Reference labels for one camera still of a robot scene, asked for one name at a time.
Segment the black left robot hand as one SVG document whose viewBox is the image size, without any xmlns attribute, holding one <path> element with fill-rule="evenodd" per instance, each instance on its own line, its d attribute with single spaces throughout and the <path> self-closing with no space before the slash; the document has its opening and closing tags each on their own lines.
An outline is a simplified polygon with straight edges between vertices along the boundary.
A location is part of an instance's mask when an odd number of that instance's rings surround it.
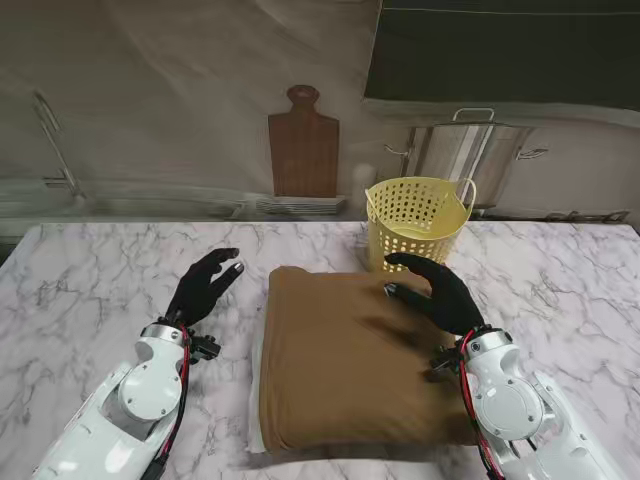
<svg viewBox="0 0 640 480">
<path fill-rule="evenodd" d="M 214 249 L 193 263 L 180 279 L 165 319 L 191 327 L 207 317 L 244 271 L 244 265 L 239 261 L 223 270 L 223 264 L 236 259 L 239 253 L 238 248 Z"/>
</svg>

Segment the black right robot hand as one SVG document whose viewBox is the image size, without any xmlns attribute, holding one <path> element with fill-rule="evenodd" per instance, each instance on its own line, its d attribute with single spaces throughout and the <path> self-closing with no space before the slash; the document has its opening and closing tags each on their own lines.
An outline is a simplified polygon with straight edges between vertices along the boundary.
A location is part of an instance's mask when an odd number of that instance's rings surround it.
<svg viewBox="0 0 640 480">
<path fill-rule="evenodd" d="M 385 290 L 389 296 L 426 315 L 440 330 L 464 337 L 471 330 L 486 327 L 466 284 L 447 266 L 404 252 L 388 254 L 385 260 L 428 281 L 429 296 L 397 282 L 387 283 Z"/>
</svg>

